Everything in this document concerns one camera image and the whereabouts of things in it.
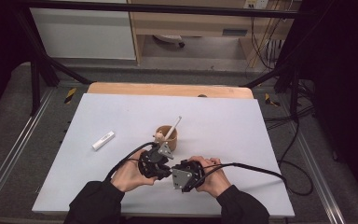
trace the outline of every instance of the black sleeve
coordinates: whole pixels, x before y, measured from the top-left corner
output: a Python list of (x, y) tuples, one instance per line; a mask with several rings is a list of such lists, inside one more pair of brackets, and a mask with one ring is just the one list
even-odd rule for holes
[(234, 185), (216, 199), (222, 205), (223, 224), (269, 223), (267, 208), (252, 195), (238, 190)]
[(110, 181), (91, 181), (69, 204), (64, 224), (118, 223), (124, 192)]

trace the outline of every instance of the wooden edge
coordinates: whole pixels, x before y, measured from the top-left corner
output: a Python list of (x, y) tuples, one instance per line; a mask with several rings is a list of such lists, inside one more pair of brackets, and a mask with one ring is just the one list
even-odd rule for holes
[(95, 82), (89, 85), (87, 93), (254, 99), (248, 88), (227, 86)]

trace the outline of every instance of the white panel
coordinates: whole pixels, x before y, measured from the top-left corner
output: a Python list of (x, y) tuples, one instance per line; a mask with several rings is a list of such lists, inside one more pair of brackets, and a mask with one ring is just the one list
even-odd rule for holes
[[(105, 2), (126, 3), (125, 0)], [(135, 59), (128, 12), (44, 8), (31, 11), (49, 56)]]

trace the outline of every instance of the white table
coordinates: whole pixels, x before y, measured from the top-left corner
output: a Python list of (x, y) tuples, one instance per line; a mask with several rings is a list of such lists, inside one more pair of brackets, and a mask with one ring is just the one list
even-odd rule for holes
[[(218, 157), (279, 173), (257, 100), (84, 94), (71, 126), (33, 207), (38, 213), (64, 213), (91, 180), (104, 180), (110, 169), (143, 143), (153, 141), (161, 125), (178, 116), (173, 166), (193, 155)], [(91, 145), (109, 131), (116, 137), (98, 151)], [(228, 179), (264, 204), (271, 217), (293, 217), (283, 182), (241, 168), (224, 168)], [(126, 193), (122, 214), (129, 216), (218, 217), (220, 205), (207, 193), (174, 190), (172, 178)]]

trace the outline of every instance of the handheld controller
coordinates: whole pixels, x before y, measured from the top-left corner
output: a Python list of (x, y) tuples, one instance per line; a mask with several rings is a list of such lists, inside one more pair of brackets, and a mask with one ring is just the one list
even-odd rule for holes
[(204, 180), (198, 183), (204, 175), (203, 167), (198, 161), (181, 161), (172, 167), (173, 187), (182, 192), (190, 192), (204, 183)]
[(164, 165), (168, 162), (168, 158), (173, 159), (170, 148), (166, 143), (160, 146), (155, 144), (150, 150), (142, 152), (138, 168), (142, 175), (146, 178), (156, 176), (158, 180), (171, 175), (171, 168)]

